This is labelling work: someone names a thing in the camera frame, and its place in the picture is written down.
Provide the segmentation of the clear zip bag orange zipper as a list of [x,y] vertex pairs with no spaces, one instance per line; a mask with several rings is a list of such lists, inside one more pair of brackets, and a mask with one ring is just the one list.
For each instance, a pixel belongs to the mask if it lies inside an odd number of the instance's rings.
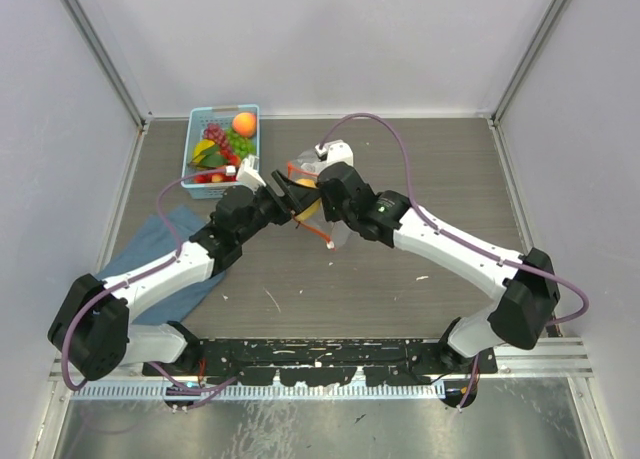
[[[287,178],[305,187],[315,188],[319,174],[326,168],[326,160],[318,157],[313,149],[302,152],[287,163]],[[351,234],[344,222],[328,221],[324,214],[322,199],[294,218],[305,231],[318,236],[329,250],[342,247]]]

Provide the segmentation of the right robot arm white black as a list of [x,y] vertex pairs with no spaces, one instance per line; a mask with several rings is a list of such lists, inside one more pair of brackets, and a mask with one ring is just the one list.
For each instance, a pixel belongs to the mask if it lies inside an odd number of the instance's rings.
[[447,327],[438,343],[444,369],[462,372],[478,353],[501,344],[535,347],[559,301],[546,253],[503,249],[435,221],[403,194],[374,192],[344,162],[321,172],[317,186],[328,220],[343,222],[365,240],[432,261],[491,299],[491,305]]

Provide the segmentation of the yellow star fruit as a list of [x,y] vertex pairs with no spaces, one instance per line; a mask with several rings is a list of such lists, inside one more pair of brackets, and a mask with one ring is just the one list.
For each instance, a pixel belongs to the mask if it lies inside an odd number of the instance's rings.
[[210,139],[203,139],[199,141],[194,148],[192,161],[194,163],[199,163],[204,157],[204,152],[215,145],[216,143]]

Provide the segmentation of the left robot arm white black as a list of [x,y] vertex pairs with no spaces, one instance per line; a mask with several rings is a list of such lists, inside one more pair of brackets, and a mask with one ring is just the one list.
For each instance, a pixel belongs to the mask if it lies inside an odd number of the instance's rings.
[[259,231],[286,224],[319,201],[313,183],[273,176],[277,189],[261,180],[229,188],[209,221],[166,255],[120,275],[99,280],[85,274],[72,283],[48,331],[69,389],[77,391],[120,365],[166,364],[178,375],[197,369],[202,346],[188,329],[177,321],[136,320],[169,296],[226,271]]

